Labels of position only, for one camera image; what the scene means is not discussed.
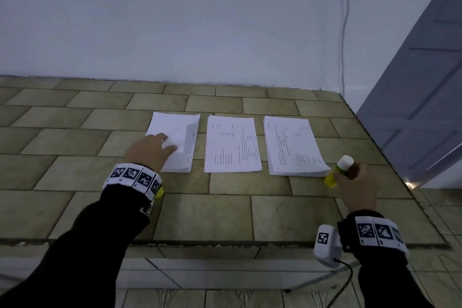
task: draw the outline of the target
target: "door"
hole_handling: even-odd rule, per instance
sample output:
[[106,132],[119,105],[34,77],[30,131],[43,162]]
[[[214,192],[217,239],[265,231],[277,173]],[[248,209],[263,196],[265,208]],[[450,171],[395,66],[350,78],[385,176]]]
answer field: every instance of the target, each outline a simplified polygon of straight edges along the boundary
[[357,116],[405,181],[462,157],[462,0],[430,2]]

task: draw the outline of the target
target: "stack of paper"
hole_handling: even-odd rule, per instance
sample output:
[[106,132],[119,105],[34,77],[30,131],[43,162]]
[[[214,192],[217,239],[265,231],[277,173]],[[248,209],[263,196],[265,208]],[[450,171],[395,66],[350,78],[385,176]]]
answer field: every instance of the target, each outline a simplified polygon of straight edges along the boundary
[[220,173],[261,170],[254,119],[209,116],[204,171]]
[[162,144],[163,148],[169,145],[178,146],[167,159],[161,172],[191,172],[199,119],[200,115],[153,113],[146,135],[164,133],[168,138]]
[[330,172],[317,147],[308,119],[264,118],[271,175],[322,177]]

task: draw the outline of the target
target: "person's left hand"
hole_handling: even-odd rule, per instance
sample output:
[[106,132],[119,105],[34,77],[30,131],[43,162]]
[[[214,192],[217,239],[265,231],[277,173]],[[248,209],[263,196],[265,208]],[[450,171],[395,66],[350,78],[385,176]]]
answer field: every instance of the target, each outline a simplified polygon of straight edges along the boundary
[[177,149],[176,145],[162,148],[165,139],[167,136],[164,133],[145,136],[125,152],[126,162],[142,164],[159,173],[169,156]]

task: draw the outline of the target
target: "tiled countertop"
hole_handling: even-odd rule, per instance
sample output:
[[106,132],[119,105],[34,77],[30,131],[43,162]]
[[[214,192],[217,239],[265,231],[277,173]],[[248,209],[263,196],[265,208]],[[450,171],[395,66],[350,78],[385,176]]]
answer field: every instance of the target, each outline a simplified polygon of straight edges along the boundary
[[[245,245],[255,252],[273,243],[312,246],[318,226],[335,224],[345,207],[322,179],[269,175],[263,117],[280,115],[309,119],[326,163],[349,154],[372,165],[378,211],[407,244],[445,244],[336,93],[14,77],[0,79],[0,241],[46,242],[69,229],[99,198],[127,147],[144,136],[153,111],[202,116],[191,173],[162,175],[166,194],[136,243]],[[262,171],[204,173],[206,118],[213,114],[255,118]],[[431,213],[438,210],[428,212],[444,233]],[[452,234],[462,235],[460,223],[454,227]]]

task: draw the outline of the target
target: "hand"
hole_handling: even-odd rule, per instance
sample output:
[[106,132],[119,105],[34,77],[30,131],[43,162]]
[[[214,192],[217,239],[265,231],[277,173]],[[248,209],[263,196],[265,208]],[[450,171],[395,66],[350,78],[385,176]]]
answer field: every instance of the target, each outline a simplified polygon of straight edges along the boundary
[[162,148],[162,142],[165,139],[167,136],[164,133],[145,136],[128,148],[125,152],[125,160],[130,163],[145,165],[159,173],[167,158],[178,148],[175,145]]
[[354,163],[347,172],[350,177],[334,171],[334,178],[340,190],[340,196],[348,211],[376,210],[377,182],[369,166]]

